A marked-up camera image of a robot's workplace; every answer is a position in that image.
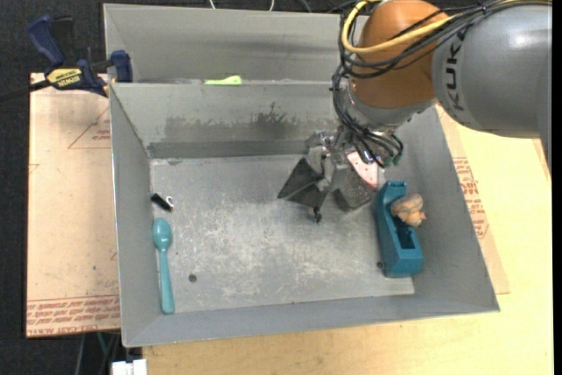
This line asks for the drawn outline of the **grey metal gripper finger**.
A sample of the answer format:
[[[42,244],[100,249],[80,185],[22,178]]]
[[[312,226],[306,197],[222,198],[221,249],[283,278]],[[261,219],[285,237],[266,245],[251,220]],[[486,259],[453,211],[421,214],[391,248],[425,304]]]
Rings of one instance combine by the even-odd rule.
[[[342,184],[333,192],[336,204],[346,213],[372,202],[371,187],[353,170],[348,171]]]
[[[305,157],[301,158],[277,197],[311,208],[320,208],[328,189],[326,179],[317,173]]]

